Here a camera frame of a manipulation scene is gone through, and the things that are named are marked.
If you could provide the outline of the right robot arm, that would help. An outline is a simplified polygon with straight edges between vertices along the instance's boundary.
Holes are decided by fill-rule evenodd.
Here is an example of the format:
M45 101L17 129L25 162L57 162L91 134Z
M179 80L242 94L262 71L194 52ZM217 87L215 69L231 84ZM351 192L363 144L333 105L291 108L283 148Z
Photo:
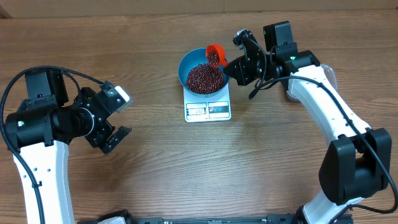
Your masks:
M294 214L270 214L266 223L351 223L348 210L388 187L392 139L359 118L335 90L334 77L309 50L299 51L287 21L263 28L265 46L252 32L240 30L233 43L244 55L224 69L238 85L254 83L256 91L281 83L287 95L304 105L322 132L328 149L318 179L321 189Z

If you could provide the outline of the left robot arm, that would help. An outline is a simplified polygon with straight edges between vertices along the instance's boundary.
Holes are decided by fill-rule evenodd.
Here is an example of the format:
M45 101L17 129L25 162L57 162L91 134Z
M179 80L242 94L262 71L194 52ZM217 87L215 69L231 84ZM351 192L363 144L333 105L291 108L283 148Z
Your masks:
M110 153L130 132L107 120L132 101L121 86L68 68L38 66L18 73L28 97L16 112L1 116L1 134L19 171L29 223L74 223L68 182L69 145L84 137L93 148Z

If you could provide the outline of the red measuring scoop blue handle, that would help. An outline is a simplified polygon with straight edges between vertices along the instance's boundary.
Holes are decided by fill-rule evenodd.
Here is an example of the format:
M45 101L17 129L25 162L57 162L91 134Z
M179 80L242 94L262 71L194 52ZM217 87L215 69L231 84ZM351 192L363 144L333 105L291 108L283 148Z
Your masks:
M229 62L226 59L224 48L220 44L211 44L206 47L205 55L207 62L212 67L226 67Z

